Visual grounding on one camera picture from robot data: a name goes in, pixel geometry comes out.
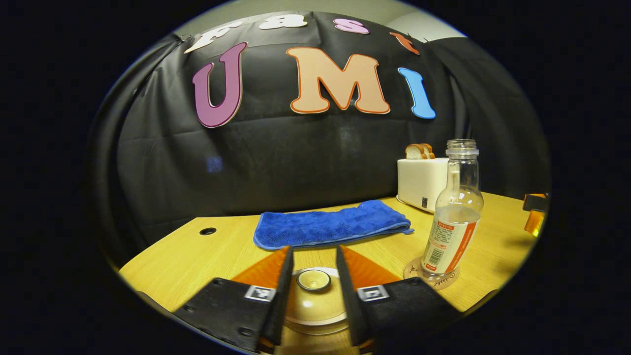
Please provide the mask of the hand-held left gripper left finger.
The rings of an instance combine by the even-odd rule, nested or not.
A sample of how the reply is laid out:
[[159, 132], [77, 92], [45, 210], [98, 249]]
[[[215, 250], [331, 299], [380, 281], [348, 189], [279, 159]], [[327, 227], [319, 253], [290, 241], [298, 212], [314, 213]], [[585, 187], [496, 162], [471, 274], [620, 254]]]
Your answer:
[[283, 247], [232, 280], [215, 277], [173, 315], [243, 353], [273, 352], [281, 344], [293, 266], [293, 247]]

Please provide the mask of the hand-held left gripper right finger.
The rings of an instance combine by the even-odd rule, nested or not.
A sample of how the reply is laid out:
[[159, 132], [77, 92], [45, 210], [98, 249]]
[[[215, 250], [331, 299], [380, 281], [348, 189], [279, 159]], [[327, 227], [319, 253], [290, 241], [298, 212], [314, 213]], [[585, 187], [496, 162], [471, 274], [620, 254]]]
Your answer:
[[348, 247], [337, 246], [336, 265], [351, 343], [361, 353], [422, 353], [464, 317], [419, 277], [401, 279]]

